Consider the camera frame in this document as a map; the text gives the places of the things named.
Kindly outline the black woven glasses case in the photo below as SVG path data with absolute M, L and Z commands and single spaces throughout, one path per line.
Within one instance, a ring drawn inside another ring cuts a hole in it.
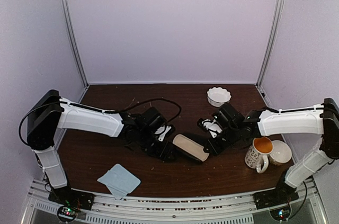
M 206 141 L 207 138 L 203 136 L 184 132 L 182 134 L 177 134 L 174 137 L 172 144 L 182 155 L 195 162 L 203 163 L 210 155 L 204 151 L 204 143 Z

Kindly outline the white scalloped ceramic dish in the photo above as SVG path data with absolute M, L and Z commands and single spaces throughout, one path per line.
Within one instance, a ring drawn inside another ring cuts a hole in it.
M 214 107 L 221 107 L 223 104 L 229 102 L 231 93 L 222 87 L 213 87 L 207 91 L 207 100 L 210 105 Z

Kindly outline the light blue cloth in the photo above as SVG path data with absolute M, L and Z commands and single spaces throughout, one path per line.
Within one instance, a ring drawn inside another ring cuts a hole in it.
M 139 178 L 120 164 L 115 164 L 103 176 L 98 178 L 97 181 L 104 184 L 117 200 L 121 200 L 132 193 L 141 183 Z

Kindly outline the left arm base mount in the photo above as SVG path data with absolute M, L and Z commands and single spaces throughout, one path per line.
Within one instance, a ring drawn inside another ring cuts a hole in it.
M 95 195 L 89 192 L 73 190 L 69 185 L 55 189 L 49 183 L 48 200 L 60 204 L 56 216 L 62 223 L 74 221 L 81 210 L 91 210 Z

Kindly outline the aluminium right corner post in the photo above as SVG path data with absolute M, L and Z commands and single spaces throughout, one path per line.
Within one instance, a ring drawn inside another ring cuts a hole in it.
M 266 50 L 263 58 L 263 62 L 261 65 L 260 73 L 256 82 L 257 88 L 261 88 L 263 85 L 264 77 L 266 71 L 269 66 L 270 58 L 273 52 L 274 44 L 276 41 L 279 24 L 282 18 L 283 8 L 284 8 L 285 0 L 276 0 L 275 9 L 273 13 L 273 20 L 270 29 L 269 39 L 266 45 Z

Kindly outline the white patterned mug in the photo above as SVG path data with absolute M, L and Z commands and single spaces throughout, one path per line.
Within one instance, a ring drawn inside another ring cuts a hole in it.
M 273 143 L 268 137 L 255 138 L 244 157 L 245 164 L 262 174 L 269 166 L 269 155 L 272 151 Z

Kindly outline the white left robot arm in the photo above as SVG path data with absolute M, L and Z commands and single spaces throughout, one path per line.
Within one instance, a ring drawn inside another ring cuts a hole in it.
M 150 107 L 143 113 L 128 110 L 102 110 L 62 98 L 57 90 L 48 91 L 27 114 L 26 143 L 37 155 L 56 197 L 65 205 L 76 201 L 67 175 L 55 150 L 57 129 L 74 129 L 123 138 L 137 143 L 141 150 L 162 161 L 174 159 L 173 145 L 166 140 L 175 128 Z

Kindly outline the aluminium left corner post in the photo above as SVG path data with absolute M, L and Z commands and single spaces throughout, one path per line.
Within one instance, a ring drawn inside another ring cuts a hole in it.
M 72 18 L 71 18 L 71 14 L 69 10 L 68 0 L 61 0 L 61 6 L 63 9 L 64 20 L 65 20 L 66 29 L 67 29 L 67 35 L 68 35 L 72 55 L 74 57 L 75 65 L 76 65 L 77 71 L 79 73 L 79 76 L 81 78 L 84 88 L 88 88 L 89 83 L 88 83 L 88 80 L 85 74 L 85 69 L 84 69 L 84 66 L 83 66 L 83 63 L 80 57 L 78 45 L 76 42 L 75 31 L 74 31 L 74 27 L 72 24 Z

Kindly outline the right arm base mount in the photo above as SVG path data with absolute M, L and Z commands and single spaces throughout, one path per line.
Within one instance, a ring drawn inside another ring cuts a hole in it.
M 289 188 L 284 183 L 280 183 L 274 189 L 254 193 L 253 199 L 256 208 L 258 210 L 270 208 L 270 215 L 273 220 L 279 223 L 288 222 L 300 212 L 306 202 L 308 189 L 305 181 L 302 184 L 305 188 L 305 196 L 297 210 L 293 210 L 291 206 L 292 201 L 299 199 L 297 189 Z

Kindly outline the white cream bowl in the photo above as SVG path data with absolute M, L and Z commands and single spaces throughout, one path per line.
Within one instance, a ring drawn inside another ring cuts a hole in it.
M 281 166 L 292 159 L 292 151 L 285 142 L 274 140 L 272 144 L 273 150 L 269 155 L 269 161 L 272 165 Z

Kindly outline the aluminium corner post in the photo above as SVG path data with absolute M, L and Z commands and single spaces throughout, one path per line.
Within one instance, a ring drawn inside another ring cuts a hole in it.
M 283 8 L 284 8 L 285 0 L 276 0 L 275 9 L 273 13 L 273 20 L 270 29 L 269 39 L 266 45 L 266 50 L 263 58 L 263 62 L 261 65 L 260 73 L 256 82 L 257 88 L 261 88 L 263 85 L 264 77 L 266 71 L 269 66 L 270 58 L 273 52 L 274 44 L 276 41 L 279 24 L 282 18 Z
M 65 20 L 66 29 L 67 29 L 67 35 L 68 35 L 72 55 L 74 57 L 75 65 L 76 65 L 77 71 L 79 73 L 79 76 L 81 78 L 84 88 L 88 88 L 89 83 L 88 83 L 88 80 L 85 74 L 85 69 L 84 69 L 84 66 L 83 66 L 83 63 L 80 57 L 78 45 L 76 42 L 75 31 L 74 31 L 74 27 L 72 24 L 72 18 L 71 18 L 71 14 L 69 10 L 68 0 L 61 0 L 61 6 L 63 9 L 64 20 Z

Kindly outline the aluminium front frame rail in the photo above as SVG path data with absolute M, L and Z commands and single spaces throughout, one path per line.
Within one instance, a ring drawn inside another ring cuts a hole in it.
M 275 208 L 258 209 L 253 194 L 238 193 L 193 198 L 141 198 L 116 200 L 93 193 L 91 210 L 81 210 L 70 223 L 329 223 L 314 180 L 308 179 L 307 199 L 290 220 L 272 216 Z M 57 218 L 60 204 L 48 200 L 45 182 L 33 180 L 19 223 L 63 223 Z

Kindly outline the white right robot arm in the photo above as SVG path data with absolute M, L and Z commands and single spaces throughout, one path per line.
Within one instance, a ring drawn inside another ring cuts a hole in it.
M 203 150 L 214 156 L 240 140 L 296 133 L 322 137 L 310 153 L 286 171 L 282 184 L 272 191 L 271 198 L 275 203 L 283 203 L 292 195 L 292 189 L 331 160 L 338 159 L 338 106 L 331 98 L 300 109 L 274 110 L 265 107 L 252 110 L 247 116 L 225 103 L 212 116 L 211 121 L 201 121 L 201 126 L 211 134 L 203 144 Z

